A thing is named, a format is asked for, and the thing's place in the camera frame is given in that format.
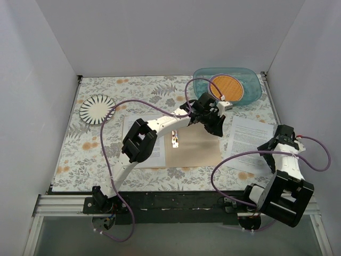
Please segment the brown cardboard folder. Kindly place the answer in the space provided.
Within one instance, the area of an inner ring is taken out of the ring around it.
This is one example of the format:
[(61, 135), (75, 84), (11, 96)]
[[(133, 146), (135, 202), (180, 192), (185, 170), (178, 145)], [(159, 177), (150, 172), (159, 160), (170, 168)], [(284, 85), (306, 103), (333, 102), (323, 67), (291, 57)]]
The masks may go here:
[[(189, 125), (189, 122), (189, 117), (174, 116), (161, 116), (146, 121), (146, 127), (156, 131), (156, 141), (164, 138), (166, 166), (157, 168), (213, 166), (220, 162), (218, 137), (209, 134), (204, 125), (199, 123)], [(173, 130), (178, 130), (178, 148), (172, 147), (171, 132)], [(156, 141), (152, 143), (151, 153)], [(121, 153), (115, 169), (118, 170), (122, 166), (133, 169), (138, 164), (140, 163), (136, 161), (130, 162), (127, 154)]]

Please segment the printed paper sheet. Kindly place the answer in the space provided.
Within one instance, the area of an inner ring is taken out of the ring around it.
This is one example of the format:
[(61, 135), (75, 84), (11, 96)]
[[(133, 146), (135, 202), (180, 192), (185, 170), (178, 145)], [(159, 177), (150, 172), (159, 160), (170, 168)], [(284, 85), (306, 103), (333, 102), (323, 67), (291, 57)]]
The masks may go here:
[[(273, 125), (253, 121), (238, 116), (232, 119), (226, 156), (231, 157), (247, 151), (256, 151), (273, 137)], [(243, 155), (225, 163), (226, 166), (240, 171), (267, 176), (270, 168), (259, 154)]]
[[(131, 115), (131, 116), (125, 116), (124, 122), (123, 122), (123, 135), (122, 138), (124, 138), (133, 125), (133, 123), (141, 118), (144, 121), (157, 119), (161, 117), (161, 114), (152, 114), (152, 115)], [(154, 149), (151, 153), (151, 156), (144, 162), (138, 164), (136, 166), (137, 169), (151, 169), (151, 168), (157, 168), (157, 167), (165, 167), (166, 161), (165, 161), (165, 143), (164, 138), (158, 139), (155, 143)]]

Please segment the metal folder clip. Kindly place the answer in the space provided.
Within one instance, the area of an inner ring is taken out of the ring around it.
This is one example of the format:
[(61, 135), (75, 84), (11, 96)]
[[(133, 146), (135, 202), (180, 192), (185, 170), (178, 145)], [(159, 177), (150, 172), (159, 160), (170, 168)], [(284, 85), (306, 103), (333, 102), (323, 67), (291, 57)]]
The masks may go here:
[(179, 137), (178, 137), (178, 130), (173, 130), (171, 132), (171, 136), (172, 136), (172, 147), (173, 148), (178, 148), (179, 147)]

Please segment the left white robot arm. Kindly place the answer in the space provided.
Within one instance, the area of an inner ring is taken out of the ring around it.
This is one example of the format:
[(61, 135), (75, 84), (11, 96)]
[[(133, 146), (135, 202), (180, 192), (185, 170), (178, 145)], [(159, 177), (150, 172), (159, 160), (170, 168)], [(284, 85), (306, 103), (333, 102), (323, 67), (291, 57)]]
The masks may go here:
[(119, 195), (118, 190), (129, 173), (151, 156), (158, 139), (173, 130), (201, 123), (208, 133), (222, 137), (224, 112), (232, 107), (224, 98), (216, 101), (212, 95), (204, 93), (198, 100), (187, 100), (175, 111), (165, 111), (156, 119), (137, 119), (123, 138), (118, 162), (108, 167), (106, 183), (92, 188), (95, 207), (101, 213), (110, 212), (114, 205), (112, 199)]

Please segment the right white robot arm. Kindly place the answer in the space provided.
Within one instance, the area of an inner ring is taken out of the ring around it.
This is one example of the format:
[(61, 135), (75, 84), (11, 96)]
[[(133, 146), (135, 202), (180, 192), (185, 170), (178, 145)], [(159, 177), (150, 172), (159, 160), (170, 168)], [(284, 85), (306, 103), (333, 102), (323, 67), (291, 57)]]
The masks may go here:
[(241, 198), (247, 212), (259, 212), (296, 227), (313, 195), (314, 186), (305, 181), (298, 163), (298, 153), (305, 150), (294, 138), (294, 128), (279, 125), (272, 139), (257, 147), (273, 174), (266, 187), (248, 185)]

